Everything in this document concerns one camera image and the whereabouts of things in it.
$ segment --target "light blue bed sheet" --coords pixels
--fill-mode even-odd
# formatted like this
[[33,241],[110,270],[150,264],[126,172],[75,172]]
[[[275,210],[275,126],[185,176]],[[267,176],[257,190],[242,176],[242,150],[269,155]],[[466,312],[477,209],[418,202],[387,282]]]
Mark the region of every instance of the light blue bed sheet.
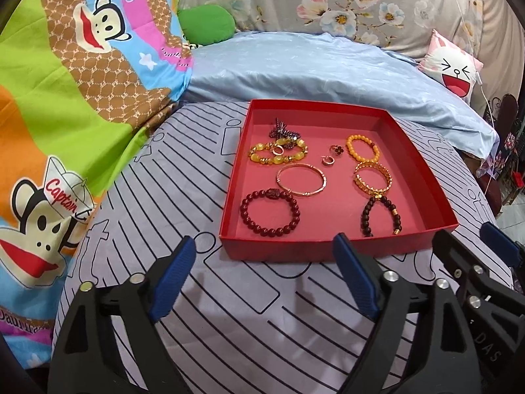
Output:
[[382,108],[481,159],[499,138],[410,58],[329,34],[239,33],[194,50],[188,102],[306,99]]

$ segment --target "red mouth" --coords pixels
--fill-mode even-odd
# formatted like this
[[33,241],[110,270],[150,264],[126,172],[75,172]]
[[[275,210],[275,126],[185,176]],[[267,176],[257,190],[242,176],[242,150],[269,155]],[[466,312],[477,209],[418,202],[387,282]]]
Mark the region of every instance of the red mouth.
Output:
[[91,44],[93,47],[102,49],[103,47],[99,44],[99,42],[93,35],[93,31],[91,30],[91,21],[84,14],[84,9],[82,7],[80,8],[80,19],[82,21],[82,31],[84,33],[85,41]]
[[448,90],[461,98],[464,98],[471,90],[471,84],[468,81],[447,74],[443,74],[443,83]]
[[58,268],[57,264],[50,264],[46,260],[4,240],[0,240],[0,246],[16,265],[34,278],[40,278],[45,271],[52,271]]

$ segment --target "yellow beaded bracelet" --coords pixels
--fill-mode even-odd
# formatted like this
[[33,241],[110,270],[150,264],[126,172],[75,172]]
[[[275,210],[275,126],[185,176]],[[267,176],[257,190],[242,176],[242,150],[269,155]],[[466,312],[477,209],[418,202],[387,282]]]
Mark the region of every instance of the yellow beaded bracelet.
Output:
[[[352,146],[352,141],[358,140],[363,141],[364,143],[370,145],[372,147],[372,150],[374,151],[374,158],[373,159],[366,159],[364,157],[361,157],[358,153],[355,152],[354,147]],[[348,153],[354,157],[357,161],[360,163],[363,163],[364,161],[371,161],[373,163],[377,163],[379,161],[379,148],[376,144],[374,144],[370,139],[368,139],[366,136],[363,135],[351,135],[346,140],[346,148],[348,148]]]
[[268,142],[267,144],[258,143],[254,147],[250,149],[248,152],[248,157],[250,160],[252,160],[255,163],[260,164],[281,164],[281,163],[290,163],[292,161],[299,161],[302,160],[304,157],[306,157],[306,154],[308,154],[308,147],[306,146],[306,143],[302,139],[298,139],[295,141],[295,145],[301,148],[301,151],[293,154],[293,155],[275,155],[270,158],[264,158],[257,154],[257,151],[262,150],[271,150],[278,145],[288,145],[290,143],[293,143],[292,138],[279,138],[275,142]]

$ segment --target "red tray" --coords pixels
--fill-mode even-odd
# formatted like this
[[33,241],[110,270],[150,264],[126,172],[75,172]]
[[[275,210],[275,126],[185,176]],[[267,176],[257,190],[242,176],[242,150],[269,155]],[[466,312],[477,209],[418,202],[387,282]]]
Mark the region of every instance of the red tray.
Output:
[[[261,237],[242,222],[240,205],[254,190],[276,188],[276,173],[283,165],[263,166],[248,159],[255,144],[271,141],[268,134],[279,117],[288,129],[300,132],[308,146],[308,155],[301,162],[321,169],[327,179],[323,192],[312,197],[296,197],[301,211],[297,228],[283,237]],[[362,134],[380,149],[379,163],[390,170],[393,185],[388,192],[401,215],[403,230],[392,235],[393,219],[382,203],[370,212],[374,237],[361,232],[361,213],[368,196],[353,181],[357,162],[346,151],[346,139]],[[345,153],[335,164],[326,167],[321,156],[329,155],[331,145],[341,145]],[[373,156],[369,146],[353,142],[357,153]],[[384,178],[365,168],[361,172],[370,185],[382,187]],[[320,178],[306,168],[291,168],[281,176],[283,184],[300,191],[313,191]],[[290,209],[284,200],[254,200],[250,217],[259,225],[277,228],[290,222]],[[326,102],[257,99],[251,102],[242,129],[228,195],[220,225],[220,239],[227,254],[235,260],[267,262],[320,262],[333,260],[332,239],[344,232],[361,253],[380,257],[414,252],[431,247],[438,230],[453,231],[458,221],[437,179],[420,153],[395,120],[384,110],[356,105]]]

